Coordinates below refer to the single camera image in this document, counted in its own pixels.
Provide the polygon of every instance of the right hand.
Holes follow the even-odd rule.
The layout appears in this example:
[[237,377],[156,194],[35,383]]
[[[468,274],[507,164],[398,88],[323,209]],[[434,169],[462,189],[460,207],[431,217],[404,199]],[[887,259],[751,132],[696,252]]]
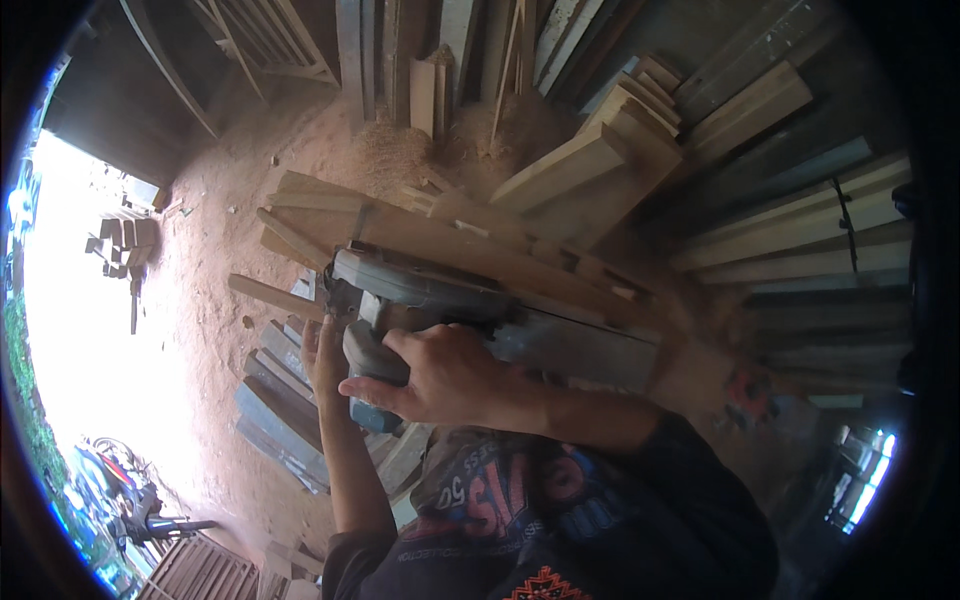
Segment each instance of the right hand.
[[410,366],[410,379],[398,388],[370,377],[340,383],[355,396],[405,420],[447,425],[480,425],[516,430],[523,377],[500,363],[478,336],[458,324],[438,324],[416,333],[392,329],[383,345]]

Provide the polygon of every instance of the left hand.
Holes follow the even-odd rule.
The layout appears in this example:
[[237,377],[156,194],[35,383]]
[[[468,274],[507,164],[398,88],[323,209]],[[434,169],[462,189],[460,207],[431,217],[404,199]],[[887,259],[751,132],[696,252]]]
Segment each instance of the left hand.
[[337,391],[337,386],[347,378],[348,366],[344,356],[343,333],[337,330],[333,317],[324,317],[319,335],[317,325],[314,321],[307,321],[303,327],[300,361],[319,404],[332,398],[344,398]]

